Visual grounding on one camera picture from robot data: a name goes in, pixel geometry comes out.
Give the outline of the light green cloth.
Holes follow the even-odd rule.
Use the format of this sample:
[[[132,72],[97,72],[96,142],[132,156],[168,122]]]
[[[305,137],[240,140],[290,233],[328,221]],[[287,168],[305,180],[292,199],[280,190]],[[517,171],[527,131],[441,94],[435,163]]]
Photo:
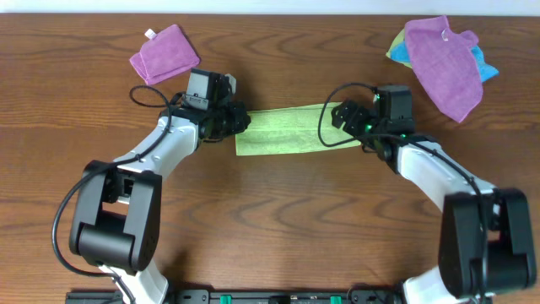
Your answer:
[[[272,110],[250,111],[251,123],[235,136],[238,156],[304,154],[330,150],[319,140],[321,134],[328,144],[351,137],[332,125],[331,110],[337,106],[315,104]]]

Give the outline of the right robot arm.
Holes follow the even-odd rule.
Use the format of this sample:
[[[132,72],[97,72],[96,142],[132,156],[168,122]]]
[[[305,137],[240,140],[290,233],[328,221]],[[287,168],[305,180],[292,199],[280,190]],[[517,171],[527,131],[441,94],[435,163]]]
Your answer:
[[[402,285],[405,303],[487,303],[537,282],[526,195],[475,177],[431,137],[415,133],[410,110],[387,114],[351,100],[332,109],[332,125],[374,150],[442,212],[436,266]]]

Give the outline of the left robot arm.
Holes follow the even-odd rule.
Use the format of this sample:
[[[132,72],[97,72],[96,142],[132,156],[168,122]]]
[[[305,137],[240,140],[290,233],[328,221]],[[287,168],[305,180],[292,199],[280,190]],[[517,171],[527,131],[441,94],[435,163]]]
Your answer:
[[[134,149],[109,165],[84,169],[73,215],[72,253],[110,274],[125,303],[162,303],[168,280],[153,260],[159,240],[164,180],[202,141],[244,132],[251,119],[241,101],[172,106]]]

